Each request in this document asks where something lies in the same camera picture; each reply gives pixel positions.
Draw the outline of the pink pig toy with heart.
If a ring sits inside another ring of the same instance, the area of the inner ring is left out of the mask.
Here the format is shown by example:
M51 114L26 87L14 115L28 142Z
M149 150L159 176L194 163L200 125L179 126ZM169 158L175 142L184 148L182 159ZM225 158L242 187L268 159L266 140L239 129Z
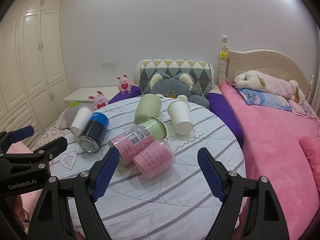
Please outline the pink pig toy with heart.
M118 89L121 94L131 93L131 81L129 80L129 77L126 74L123 74L122 77L118 76L117 80L119 81Z

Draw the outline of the white paper cup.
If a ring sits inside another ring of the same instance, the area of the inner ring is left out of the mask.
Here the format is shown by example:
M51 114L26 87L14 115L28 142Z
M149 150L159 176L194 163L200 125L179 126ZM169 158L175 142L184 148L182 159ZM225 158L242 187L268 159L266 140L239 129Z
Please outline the white paper cup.
M187 135L193 129L190 107L187 102L176 100L167 109L174 131L178 135Z
M87 106L79 108L70 127L70 131L75 137L80 135L93 113L94 111Z

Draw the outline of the blue cartoon pillow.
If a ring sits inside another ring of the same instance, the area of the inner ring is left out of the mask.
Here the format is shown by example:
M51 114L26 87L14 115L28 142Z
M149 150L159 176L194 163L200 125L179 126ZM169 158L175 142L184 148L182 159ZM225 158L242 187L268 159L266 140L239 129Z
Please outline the blue cartoon pillow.
M248 105L266 106L284 111L292 111L289 102L283 96L248 88L237 88L235 85L233 85L233 87L241 94Z

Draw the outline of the pink green labelled jar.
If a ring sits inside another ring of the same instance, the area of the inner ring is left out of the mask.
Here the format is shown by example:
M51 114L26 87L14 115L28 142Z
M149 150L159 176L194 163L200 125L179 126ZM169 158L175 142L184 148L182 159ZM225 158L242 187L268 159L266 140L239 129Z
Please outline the pink green labelled jar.
M127 166L133 158L153 141L164 139L167 130L163 122L152 116L143 123L128 129L126 132L111 139L108 143L119 151L120 162Z

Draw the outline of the black blue metal can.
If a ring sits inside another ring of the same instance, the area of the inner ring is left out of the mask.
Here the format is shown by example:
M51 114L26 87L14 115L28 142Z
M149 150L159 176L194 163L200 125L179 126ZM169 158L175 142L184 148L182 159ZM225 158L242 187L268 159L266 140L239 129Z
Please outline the black blue metal can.
M104 113L93 113L78 137L79 146L89 153L98 152L106 135L108 125L109 119Z

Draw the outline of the striped grey quilt cover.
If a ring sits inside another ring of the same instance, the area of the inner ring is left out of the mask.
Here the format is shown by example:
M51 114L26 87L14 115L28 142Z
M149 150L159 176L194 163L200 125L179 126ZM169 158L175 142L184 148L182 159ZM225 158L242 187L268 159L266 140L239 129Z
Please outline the striped grey quilt cover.
M146 179L134 165L119 165L97 210L112 239L204 239L221 207L197 163L205 147L228 170L245 176L242 150L231 130L210 110L191 103L192 132L175 134L163 99L160 119L166 126L165 143L176 161Z

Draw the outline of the pink clear plastic cup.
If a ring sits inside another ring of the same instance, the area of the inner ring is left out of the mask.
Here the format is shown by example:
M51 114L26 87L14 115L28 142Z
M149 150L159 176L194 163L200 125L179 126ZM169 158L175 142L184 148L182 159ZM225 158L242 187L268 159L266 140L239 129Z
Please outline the pink clear plastic cup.
M153 141L133 158L146 179L151 179L172 167L176 159L170 147L161 139Z

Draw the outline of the sage green cup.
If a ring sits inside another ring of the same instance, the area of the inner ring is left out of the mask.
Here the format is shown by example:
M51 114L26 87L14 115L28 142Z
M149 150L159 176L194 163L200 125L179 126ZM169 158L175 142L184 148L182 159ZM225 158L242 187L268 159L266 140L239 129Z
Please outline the sage green cup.
M148 118L159 117L162 107L161 98L154 94L145 94L141 97L135 112L135 124L143 123Z

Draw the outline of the white bedside table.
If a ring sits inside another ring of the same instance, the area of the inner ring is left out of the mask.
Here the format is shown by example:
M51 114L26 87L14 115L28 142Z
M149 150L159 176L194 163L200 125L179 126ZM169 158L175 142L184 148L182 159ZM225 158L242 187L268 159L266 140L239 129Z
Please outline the white bedside table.
M117 86L111 87L91 87L91 88L80 88L73 93L69 94L67 97L63 99L64 102L92 102L92 99L89 99L89 96L96 96L97 90L101 91L104 96L110 100L116 94L119 93Z

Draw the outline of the pink fleece blanket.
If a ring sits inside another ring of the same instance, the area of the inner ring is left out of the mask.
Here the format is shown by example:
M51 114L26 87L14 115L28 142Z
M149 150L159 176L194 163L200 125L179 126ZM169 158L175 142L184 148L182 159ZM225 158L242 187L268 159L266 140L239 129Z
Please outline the pink fleece blanket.
M244 135L246 175L266 176L281 204L290 239L299 239L319 209L319 192L302 137L318 138L319 122L281 109L248 105L230 84L220 86Z

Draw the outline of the grey cat plush cushion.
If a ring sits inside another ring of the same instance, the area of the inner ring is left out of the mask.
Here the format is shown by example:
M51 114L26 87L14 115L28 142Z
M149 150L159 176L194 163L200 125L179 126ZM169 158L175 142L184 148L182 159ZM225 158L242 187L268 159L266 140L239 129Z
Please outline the grey cat plush cushion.
M165 72L156 72L151 77L148 93L160 97L189 101L210 109L209 101L197 94L193 78L188 73L180 73L170 77Z

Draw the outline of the grey flower pillow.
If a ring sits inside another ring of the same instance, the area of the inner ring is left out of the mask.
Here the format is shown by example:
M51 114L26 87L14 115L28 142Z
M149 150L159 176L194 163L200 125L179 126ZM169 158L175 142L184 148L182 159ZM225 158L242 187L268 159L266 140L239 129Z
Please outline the grey flower pillow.
M59 118L59 129L70 129L79 109L83 106L88 107L89 103L73 101L70 106L67 107L66 110L61 114L61 117Z

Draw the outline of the yellow star sticker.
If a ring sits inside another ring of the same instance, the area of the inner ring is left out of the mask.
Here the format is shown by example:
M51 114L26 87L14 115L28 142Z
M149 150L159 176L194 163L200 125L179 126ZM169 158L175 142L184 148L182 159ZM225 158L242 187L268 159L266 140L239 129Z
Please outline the yellow star sticker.
M228 53L226 53L226 52L225 52L225 51L223 51L223 50L222 50L222 51L220 51L220 52L219 52L219 54L220 54L220 58L221 58L221 59L226 59L226 58L227 58L227 56L228 56Z

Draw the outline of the cream wardrobe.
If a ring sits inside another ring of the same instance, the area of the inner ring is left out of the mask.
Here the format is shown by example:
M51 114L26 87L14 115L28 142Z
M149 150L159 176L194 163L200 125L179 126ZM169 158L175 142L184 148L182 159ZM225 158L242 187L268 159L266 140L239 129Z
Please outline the cream wardrobe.
M1 20L1 130L31 125L32 148L66 109L61 0L15 0Z

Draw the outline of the pink white plush dog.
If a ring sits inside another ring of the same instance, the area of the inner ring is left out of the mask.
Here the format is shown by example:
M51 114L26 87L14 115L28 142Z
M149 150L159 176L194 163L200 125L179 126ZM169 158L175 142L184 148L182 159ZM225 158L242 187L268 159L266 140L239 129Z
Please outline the pink white plush dog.
M305 102L305 95L296 80L286 81L256 70L249 70L237 75L233 82L238 89L247 88L279 95L299 105Z

